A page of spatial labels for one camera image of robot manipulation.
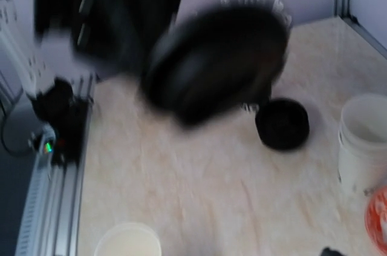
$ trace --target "wire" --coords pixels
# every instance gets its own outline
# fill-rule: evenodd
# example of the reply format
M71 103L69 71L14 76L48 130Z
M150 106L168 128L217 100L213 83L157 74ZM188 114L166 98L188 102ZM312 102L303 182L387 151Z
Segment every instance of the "wire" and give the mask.
M32 152L32 148L30 148L30 147L28 147L28 149L20 150L20 151L11 150L10 148L8 148L7 144L5 144L5 140L4 140L5 125L7 123L8 118L10 117L12 111L15 109L16 104L20 101L20 98L22 97L22 95L23 95L23 89L20 91L20 93L18 94L17 98L14 100L14 102L13 102L9 112L5 111L4 104L0 101L1 110L2 110L2 112L4 114L4 117L2 119L1 126L0 126L0 141L1 141L1 145L3 146L5 151L9 155L11 155L13 157L25 157L25 156L29 155Z

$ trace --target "beige marble surface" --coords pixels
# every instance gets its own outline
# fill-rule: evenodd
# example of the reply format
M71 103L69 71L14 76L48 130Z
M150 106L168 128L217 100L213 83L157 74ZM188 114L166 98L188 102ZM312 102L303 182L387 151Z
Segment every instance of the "beige marble surface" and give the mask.
M387 94L387 61L340 19L293 30L274 96L308 110L299 151L262 146L253 114L236 111L193 133L144 109L122 77L96 88L83 183L79 256L123 222L143 222L168 256L377 255L365 202L337 180L337 124L350 97Z

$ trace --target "tabletop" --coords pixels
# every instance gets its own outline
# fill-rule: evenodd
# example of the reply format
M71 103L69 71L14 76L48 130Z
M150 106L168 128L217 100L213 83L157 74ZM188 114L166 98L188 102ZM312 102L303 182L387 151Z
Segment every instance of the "tabletop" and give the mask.
M273 97L298 100L311 133L278 153L259 140L254 114L236 110L185 133L149 113L135 82L96 87L86 153L79 256L107 230L142 222L168 256L377 255L365 232L366 202L337 179L337 126L344 103L387 94L387 60L340 18L293 29Z

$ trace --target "white cup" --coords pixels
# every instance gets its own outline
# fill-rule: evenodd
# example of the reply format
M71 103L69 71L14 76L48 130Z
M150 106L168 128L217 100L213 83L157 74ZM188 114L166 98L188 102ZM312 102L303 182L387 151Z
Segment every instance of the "white cup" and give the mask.
M141 223L118 225L99 241L94 256L161 256L157 234Z
M348 195L372 194L387 175L387 97L365 94L342 110L339 180Z

